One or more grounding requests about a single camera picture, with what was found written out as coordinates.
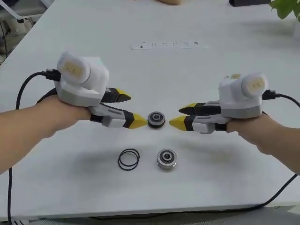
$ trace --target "white table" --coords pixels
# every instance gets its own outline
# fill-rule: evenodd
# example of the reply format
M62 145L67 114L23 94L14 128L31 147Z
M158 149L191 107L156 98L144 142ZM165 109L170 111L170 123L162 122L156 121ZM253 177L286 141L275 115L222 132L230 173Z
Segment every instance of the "white table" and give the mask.
M110 87L132 94L115 104L144 117L161 111L167 120L192 102L218 99L225 75L263 71L270 87L300 99L300 42L294 19L281 21L268 5L233 8L226 0L190 0L170 7L152 0L57 0L1 66L0 110L14 109L27 76L54 68L60 54L99 55L110 70ZM197 40L208 49L133 51L142 41ZM33 80L21 107L33 105L53 87ZM291 102L266 103L265 111L300 127ZM139 166L122 171L125 148L141 154ZM164 172L156 164L163 148L178 164ZM200 135L166 124L161 130L109 129L89 121L43 140L14 166L15 218L75 217L243 207L268 200L292 176L236 134ZM7 173L0 176L0 218L7 213ZM300 202L296 179L273 205Z

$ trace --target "forearm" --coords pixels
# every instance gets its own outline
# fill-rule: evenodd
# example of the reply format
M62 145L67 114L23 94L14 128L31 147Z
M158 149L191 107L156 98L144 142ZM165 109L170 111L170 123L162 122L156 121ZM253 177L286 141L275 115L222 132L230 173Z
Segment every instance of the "forearm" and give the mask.
M0 113L0 174L12 167L43 138L54 132L55 121L33 106Z
M300 129L280 126L270 140L262 143L272 156L300 174Z

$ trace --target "leaf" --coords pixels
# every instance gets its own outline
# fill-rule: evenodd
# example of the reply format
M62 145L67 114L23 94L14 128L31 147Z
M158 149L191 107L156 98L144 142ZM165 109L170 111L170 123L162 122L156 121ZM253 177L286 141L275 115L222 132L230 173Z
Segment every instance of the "leaf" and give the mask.
M274 1L270 2L269 5L272 7L272 9L274 9L274 8L277 8L278 5L280 5L281 1L282 0L274 0Z
M300 14L300 3L297 3L294 7L295 16L298 18Z
M277 15L280 19L284 19L293 11L297 4L297 0L281 0L277 4Z

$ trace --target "metal bearing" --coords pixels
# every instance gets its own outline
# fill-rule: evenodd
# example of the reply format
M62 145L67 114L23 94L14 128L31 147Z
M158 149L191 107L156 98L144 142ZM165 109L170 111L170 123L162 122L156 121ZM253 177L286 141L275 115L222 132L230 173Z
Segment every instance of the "metal bearing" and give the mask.
M157 154L157 164L163 170L171 170L176 166L177 155L171 149L162 149Z
M152 112L148 116L148 125L151 128L158 129L165 124L165 116L161 112Z

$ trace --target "black rubber ring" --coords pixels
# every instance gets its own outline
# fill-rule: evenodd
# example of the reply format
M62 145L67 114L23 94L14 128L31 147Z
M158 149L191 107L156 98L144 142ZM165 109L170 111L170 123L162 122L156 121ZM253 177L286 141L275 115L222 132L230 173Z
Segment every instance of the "black rubber ring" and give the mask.
M123 150L123 151L120 153L120 155L121 155L123 152L128 151L128 150L135 151L135 152L137 153L137 155L138 155L138 158L140 159L140 153L139 153L136 149L125 149L125 150Z
M126 169L126 168L122 167L121 164L120 164L120 161L118 161L118 165L124 171L131 171L131 170L134 170L137 167L138 164L136 164L134 167L132 167L130 169Z
M131 165L127 165L127 164L123 163L121 160L121 157L122 157L122 155L124 155L126 153L133 153L136 156L136 162ZM118 157L118 165L124 171L131 171L131 170L135 169L137 167L137 165L139 164L139 161L140 161L140 153L136 149L125 149L120 153L120 155Z
M126 154L126 153L133 153L133 154L136 156L137 161L136 161L135 163L129 164L129 165L123 163L122 160L121 160L121 157L122 157L124 154ZM137 155L134 151L128 150L128 151L125 151L125 152L123 152L123 153L121 153L121 154L119 155L119 162L120 162L123 166L132 167L132 166L134 166L134 165L136 165L136 164L138 163L138 160L139 160L139 157L138 157L138 155Z

